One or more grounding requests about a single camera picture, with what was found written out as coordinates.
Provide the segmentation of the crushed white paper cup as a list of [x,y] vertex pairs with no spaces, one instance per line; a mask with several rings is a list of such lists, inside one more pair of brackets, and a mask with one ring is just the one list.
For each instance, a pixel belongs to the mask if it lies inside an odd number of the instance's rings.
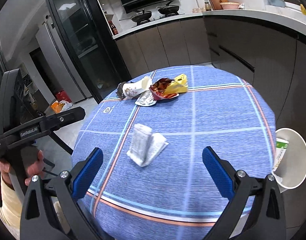
[[132,99],[149,90],[150,85],[152,85],[152,79],[149,76],[137,82],[122,82],[118,85],[116,94],[120,99]]

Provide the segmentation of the green and white carton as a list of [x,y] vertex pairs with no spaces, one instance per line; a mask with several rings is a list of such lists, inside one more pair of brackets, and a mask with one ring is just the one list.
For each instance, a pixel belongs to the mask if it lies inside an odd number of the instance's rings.
[[276,138],[276,155],[274,158],[274,165],[272,171],[275,172],[280,165],[284,154],[288,148],[289,142],[284,139]]

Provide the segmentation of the black wok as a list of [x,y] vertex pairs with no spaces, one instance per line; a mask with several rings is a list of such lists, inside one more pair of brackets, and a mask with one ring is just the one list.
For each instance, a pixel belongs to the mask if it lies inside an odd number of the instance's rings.
[[140,11],[137,11],[131,17],[121,18],[120,21],[131,20],[132,22],[136,23],[137,26],[139,26],[141,24],[150,22],[151,17],[152,17],[152,11],[142,9]]
[[179,5],[171,4],[172,1],[168,2],[165,6],[157,7],[158,12],[165,17],[179,15],[178,11],[180,9]]

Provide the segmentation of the black wok right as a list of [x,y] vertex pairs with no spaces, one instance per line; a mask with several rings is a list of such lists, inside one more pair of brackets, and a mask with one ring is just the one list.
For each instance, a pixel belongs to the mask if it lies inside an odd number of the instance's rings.
[[168,2],[165,6],[157,7],[158,12],[165,17],[179,15],[178,11],[180,9],[179,5],[171,4],[172,1]]

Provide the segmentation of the red and yellow snack bag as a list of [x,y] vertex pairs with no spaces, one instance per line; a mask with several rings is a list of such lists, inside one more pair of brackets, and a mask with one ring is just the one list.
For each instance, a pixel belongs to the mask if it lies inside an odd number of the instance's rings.
[[150,85],[153,98],[157,101],[173,99],[181,93],[188,91],[188,81],[185,74],[178,75],[174,79],[161,78]]

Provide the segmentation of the printed paper leaflet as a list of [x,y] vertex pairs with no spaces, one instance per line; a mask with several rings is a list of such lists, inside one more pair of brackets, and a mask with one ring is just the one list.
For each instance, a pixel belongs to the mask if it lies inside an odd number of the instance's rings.
[[154,133],[152,128],[135,124],[127,155],[139,167],[149,165],[167,146],[167,139],[161,133]]

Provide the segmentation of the glass spice jar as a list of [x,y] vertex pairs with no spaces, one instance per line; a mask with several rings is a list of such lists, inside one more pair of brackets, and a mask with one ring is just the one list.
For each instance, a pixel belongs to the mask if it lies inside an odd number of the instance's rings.
[[209,4],[209,2],[205,2],[205,11],[211,11],[212,6]]

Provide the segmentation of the white round trash bin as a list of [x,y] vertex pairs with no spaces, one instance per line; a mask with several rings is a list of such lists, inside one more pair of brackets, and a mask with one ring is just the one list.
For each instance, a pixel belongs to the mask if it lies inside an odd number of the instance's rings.
[[293,129],[276,130],[276,138],[289,142],[284,157],[275,172],[272,171],[281,193],[299,187],[306,179],[306,142]]

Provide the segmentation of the yellow sponge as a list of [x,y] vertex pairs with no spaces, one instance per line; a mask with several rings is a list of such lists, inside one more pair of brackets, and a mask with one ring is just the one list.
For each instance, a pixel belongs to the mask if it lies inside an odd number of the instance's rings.
[[300,8],[301,8],[302,14],[306,16],[306,9],[305,9],[304,5],[300,4]]

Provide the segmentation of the pink bowl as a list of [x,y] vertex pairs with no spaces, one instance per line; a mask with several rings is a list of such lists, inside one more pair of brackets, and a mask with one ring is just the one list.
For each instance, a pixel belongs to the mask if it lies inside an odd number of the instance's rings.
[[222,2],[220,5],[224,10],[235,10],[240,7],[240,3],[238,2]]

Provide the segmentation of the black glass door cabinet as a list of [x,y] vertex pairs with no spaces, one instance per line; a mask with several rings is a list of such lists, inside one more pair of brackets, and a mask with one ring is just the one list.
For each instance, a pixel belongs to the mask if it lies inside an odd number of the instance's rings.
[[70,60],[96,102],[131,79],[97,0],[46,0]]

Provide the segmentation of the silver foil wrapper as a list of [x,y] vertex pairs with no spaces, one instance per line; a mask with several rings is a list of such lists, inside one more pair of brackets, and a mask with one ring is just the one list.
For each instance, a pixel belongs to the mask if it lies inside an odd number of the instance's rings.
[[135,104],[141,107],[150,107],[156,104],[156,100],[153,97],[153,94],[150,90],[147,90],[140,94],[137,98]]

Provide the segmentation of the blue plaid tablecloth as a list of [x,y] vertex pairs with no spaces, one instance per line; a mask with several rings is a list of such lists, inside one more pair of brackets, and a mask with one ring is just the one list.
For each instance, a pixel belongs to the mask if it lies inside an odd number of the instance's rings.
[[[202,161],[203,149],[263,178],[273,166],[276,119],[245,80],[210,66],[155,70],[157,81],[185,74],[188,91],[141,107],[110,93],[86,118],[73,163],[96,147],[103,164],[83,203],[96,226],[115,239],[202,239],[228,201]],[[146,167],[127,151],[136,124],[165,136],[168,145]]]

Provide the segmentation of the blue dish tray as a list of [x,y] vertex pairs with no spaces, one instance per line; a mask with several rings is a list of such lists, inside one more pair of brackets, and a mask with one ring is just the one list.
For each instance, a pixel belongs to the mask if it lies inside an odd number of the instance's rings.
[[267,2],[269,5],[274,6],[274,7],[281,7],[281,8],[286,7],[284,0],[267,0]]

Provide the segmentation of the black wok left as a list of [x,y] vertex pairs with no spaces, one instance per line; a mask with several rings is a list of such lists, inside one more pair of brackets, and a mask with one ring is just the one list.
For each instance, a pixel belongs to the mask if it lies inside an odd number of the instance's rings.
[[136,23],[137,26],[139,26],[141,24],[150,22],[151,17],[152,17],[152,11],[142,9],[140,11],[137,11],[131,17],[121,18],[120,21],[131,20],[132,22]]

